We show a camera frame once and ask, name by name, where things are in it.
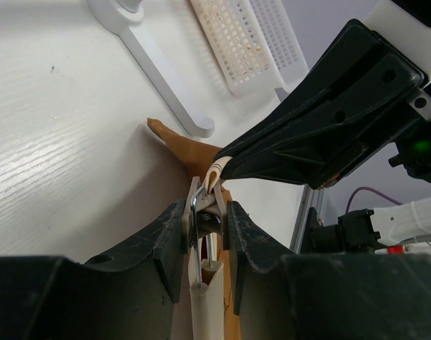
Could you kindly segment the brown cotton underwear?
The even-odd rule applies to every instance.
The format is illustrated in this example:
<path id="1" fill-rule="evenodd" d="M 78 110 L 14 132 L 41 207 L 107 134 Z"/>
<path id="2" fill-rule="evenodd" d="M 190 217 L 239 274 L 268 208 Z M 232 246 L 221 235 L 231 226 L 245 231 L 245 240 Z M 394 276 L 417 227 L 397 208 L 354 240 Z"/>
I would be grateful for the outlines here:
<path id="1" fill-rule="evenodd" d="M 179 135 L 158 119 L 147 118 L 147 126 L 180 160 L 191 178 L 198 176 L 203 179 L 221 149 Z M 217 259 L 224 264 L 224 338 L 241 339 L 239 317 L 234 314 L 229 252 L 222 250 L 220 244 L 217 246 Z"/>

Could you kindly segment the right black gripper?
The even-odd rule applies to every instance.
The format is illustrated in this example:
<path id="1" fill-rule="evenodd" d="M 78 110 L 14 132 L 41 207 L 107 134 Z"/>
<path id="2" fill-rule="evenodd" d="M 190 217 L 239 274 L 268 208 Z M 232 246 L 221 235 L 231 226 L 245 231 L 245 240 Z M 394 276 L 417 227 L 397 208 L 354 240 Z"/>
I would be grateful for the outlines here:
<path id="1" fill-rule="evenodd" d="M 230 158 L 223 180 L 328 188 L 391 142 L 389 164 L 431 183 L 431 81 L 352 19 L 303 82 L 215 159 Z"/>

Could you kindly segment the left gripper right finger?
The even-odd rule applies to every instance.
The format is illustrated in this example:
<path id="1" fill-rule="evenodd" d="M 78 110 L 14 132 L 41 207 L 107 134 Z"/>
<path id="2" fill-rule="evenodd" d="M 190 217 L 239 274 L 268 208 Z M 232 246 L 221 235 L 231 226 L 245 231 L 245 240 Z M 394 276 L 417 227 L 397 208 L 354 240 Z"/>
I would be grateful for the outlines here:
<path id="1" fill-rule="evenodd" d="M 428 254 L 295 254 L 227 205 L 243 339 L 431 339 Z"/>

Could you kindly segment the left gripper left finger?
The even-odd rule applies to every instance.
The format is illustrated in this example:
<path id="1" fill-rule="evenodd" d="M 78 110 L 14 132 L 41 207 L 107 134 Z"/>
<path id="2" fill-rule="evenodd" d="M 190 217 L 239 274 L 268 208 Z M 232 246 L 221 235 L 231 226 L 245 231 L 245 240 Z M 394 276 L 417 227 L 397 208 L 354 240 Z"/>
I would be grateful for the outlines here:
<path id="1" fill-rule="evenodd" d="M 184 200 L 86 263 L 0 256 L 0 339 L 169 339 Z"/>

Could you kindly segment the beige clip hanger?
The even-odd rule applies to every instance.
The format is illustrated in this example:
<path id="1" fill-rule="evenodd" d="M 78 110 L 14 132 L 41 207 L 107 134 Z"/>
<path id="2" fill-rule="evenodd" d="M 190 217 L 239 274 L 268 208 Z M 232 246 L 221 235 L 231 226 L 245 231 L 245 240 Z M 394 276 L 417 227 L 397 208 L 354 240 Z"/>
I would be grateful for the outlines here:
<path id="1" fill-rule="evenodd" d="M 217 249 L 226 235 L 227 212 L 221 188 L 208 193 L 194 177 L 182 216 L 189 253 L 188 282 L 194 339 L 224 338 L 224 264 Z"/>

